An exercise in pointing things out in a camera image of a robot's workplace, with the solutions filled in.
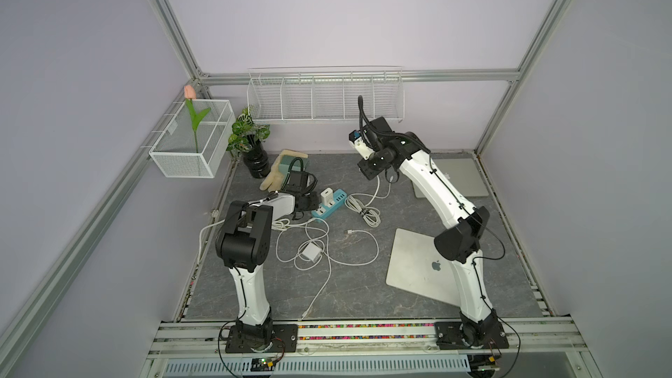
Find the teal white power strip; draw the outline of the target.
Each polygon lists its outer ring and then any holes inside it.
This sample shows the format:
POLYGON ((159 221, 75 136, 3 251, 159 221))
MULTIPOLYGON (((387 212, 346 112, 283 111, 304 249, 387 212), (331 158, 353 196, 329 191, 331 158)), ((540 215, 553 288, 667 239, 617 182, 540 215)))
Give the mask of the teal white power strip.
POLYGON ((347 197, 342 189, 334 191, 331 187, 327 187, 320 193, 320 204, 311 215, 313 218, 325 220, 345 204, 347 197))

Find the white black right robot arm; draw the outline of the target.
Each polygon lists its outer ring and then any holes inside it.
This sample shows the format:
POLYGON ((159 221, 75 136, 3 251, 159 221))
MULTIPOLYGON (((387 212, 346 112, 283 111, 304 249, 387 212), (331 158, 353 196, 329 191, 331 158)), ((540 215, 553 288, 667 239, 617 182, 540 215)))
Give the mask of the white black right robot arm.
POLYGON ((359 128, 349 134, 348 140, 362 157, 360 172, 368 180, 389 169, 403 174, 422 191, 444 226, 433 245, 453 273, 461 321, 458 339, 448 346, 482 348, 493 342, 507 348, 504 327, 484 283, 483 262, 488 258, 481 249, 481 236, 488 231, 490 213, 484 206, 474 206, 451 184, 414 133, 393 131, 384 117, 369 119, 362 96, 357 98, 357 105, 359 128))

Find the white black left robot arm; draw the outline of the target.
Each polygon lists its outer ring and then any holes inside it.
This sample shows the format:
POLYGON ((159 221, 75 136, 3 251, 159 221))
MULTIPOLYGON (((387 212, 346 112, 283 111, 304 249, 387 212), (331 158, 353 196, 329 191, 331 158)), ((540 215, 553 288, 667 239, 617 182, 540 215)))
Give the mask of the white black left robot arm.
POLYGON ((278 191, 259 201, 233 201, 216 240, 215 252, 234 278, 239 313, 234 327, 245 340, 267 345, 273 339, 271 305, 264 285, 264 263, 271 247, 273 222, 315 209, 317 180, 306 159, 295 156, 278 191))

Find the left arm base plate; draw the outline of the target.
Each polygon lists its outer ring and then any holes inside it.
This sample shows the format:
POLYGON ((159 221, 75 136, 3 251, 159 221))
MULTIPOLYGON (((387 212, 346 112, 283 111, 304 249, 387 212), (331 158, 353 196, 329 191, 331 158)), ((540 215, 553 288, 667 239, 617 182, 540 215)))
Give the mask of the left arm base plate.
POLYGON ((295 353, 299 342, 297 324, 244 325, 235 323, 222 339, 227 354, 266 352, 295 353))

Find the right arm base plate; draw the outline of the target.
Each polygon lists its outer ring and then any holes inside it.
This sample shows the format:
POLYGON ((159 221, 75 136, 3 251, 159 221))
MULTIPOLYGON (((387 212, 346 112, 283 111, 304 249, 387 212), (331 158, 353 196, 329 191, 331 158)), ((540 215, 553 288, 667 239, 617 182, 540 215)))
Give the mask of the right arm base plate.
POLYGON ((487 318, 474 323, 472 320, 439 321, 435 324, 437 346, 441 350, 509 348, 509 340, 500 321, 487 318))

